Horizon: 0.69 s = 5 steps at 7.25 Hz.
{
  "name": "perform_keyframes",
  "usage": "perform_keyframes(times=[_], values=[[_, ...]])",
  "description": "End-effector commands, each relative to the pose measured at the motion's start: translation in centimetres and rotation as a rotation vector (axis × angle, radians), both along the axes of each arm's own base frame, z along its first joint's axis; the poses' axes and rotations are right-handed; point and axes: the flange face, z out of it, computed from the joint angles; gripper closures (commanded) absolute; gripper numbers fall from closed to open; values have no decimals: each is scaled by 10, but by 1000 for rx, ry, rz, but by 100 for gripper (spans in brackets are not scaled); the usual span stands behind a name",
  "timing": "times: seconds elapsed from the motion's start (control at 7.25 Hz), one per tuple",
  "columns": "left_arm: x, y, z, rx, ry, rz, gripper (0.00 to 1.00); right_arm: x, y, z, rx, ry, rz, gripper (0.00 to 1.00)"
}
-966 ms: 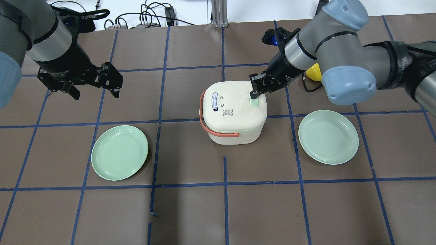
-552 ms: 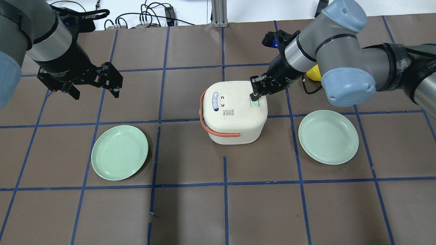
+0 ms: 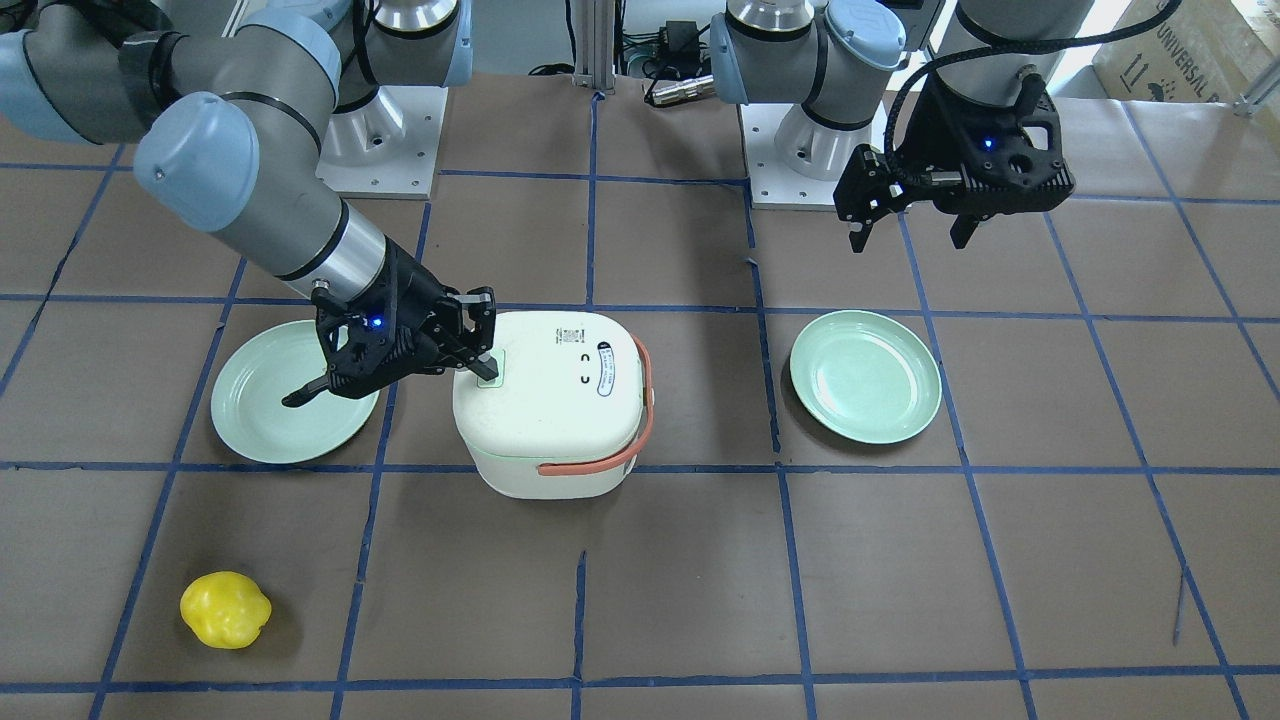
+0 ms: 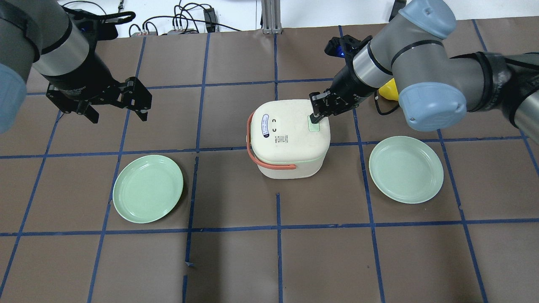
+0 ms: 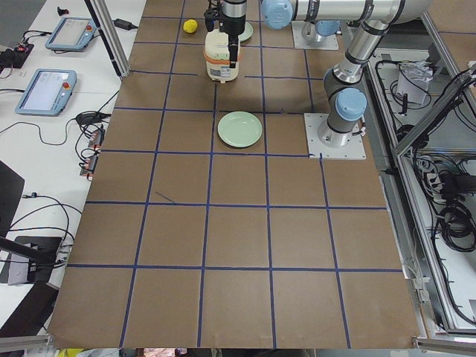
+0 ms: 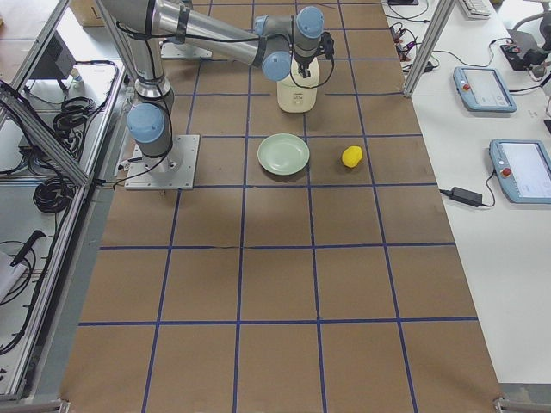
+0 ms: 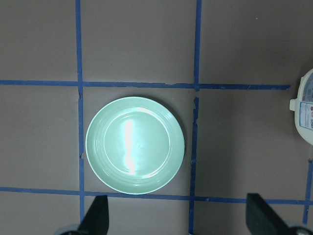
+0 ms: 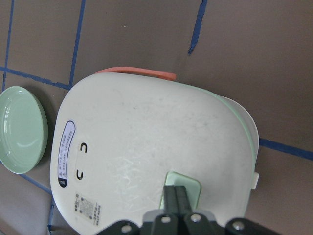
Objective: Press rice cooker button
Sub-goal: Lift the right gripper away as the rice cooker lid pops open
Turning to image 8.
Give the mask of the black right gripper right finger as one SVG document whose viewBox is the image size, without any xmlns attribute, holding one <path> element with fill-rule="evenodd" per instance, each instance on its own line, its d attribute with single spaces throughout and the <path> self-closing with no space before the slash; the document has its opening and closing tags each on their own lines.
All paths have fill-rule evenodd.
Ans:
<svg viewBox="0 0 313 235">
<path fill-rule="evenodd" d="M 178 218 L 178 235 L 188 235 L 189 231 L 185 222 L 185 218 L 191 215 L 192 207 L 187 195 L 187 190 L 185 186 L 174 186 L 177 200 L 177 212 L 175 215 Z"/>
</svg>

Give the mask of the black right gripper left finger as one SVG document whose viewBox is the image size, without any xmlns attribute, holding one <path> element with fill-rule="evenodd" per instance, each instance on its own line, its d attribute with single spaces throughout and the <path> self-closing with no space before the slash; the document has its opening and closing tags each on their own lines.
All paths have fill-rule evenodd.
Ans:
<svg viewBox="0 0 313 235">
<path fill-rule="evenodd" d="M 179 235 L 181 231 L 181 215 L 179 210 L 179 189 L 181 186 L 164 186 L 164 210 L 165 213 L 171 214 L 176 218 L 175 235 Z"/>
</svg>

